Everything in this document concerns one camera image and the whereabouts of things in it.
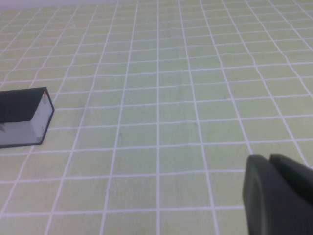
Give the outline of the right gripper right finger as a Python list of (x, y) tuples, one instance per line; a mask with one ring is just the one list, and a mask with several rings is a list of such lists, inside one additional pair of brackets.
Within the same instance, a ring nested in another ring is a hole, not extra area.
[(313, 205), (313, 170), (282, 154), (271, 154), (270, 163), (293, 191)]

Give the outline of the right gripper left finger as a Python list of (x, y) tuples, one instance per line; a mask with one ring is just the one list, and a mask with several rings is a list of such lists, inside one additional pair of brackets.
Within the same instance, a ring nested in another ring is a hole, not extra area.
[(246, 161), (243, 202), (250, 235), (311, 235), (313, 206), (262, 155)]

